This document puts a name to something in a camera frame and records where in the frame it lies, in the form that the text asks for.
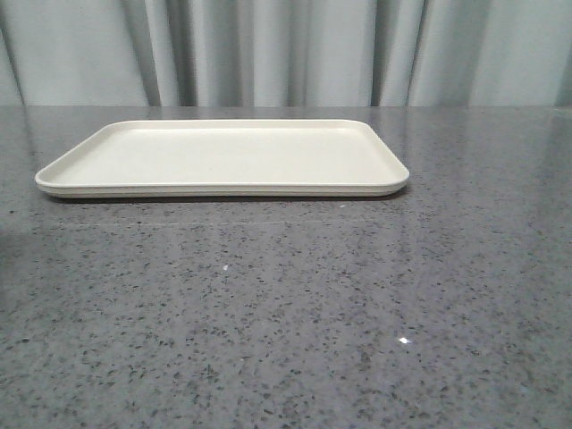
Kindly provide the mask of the grey pleated curtain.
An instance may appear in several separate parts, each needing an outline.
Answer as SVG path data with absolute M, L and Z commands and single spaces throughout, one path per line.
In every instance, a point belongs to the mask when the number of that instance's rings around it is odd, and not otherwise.
M 571 102 L 568 1 L 4 1 L 3 105 Z

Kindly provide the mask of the cream rectangular plastic tray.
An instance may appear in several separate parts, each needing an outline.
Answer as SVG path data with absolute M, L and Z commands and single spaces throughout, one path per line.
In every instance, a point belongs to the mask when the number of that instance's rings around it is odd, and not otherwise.
M 363 122 L 217 119 L 106 125 L 35 181 L 59 198 L 380 197 L 408 178 Z

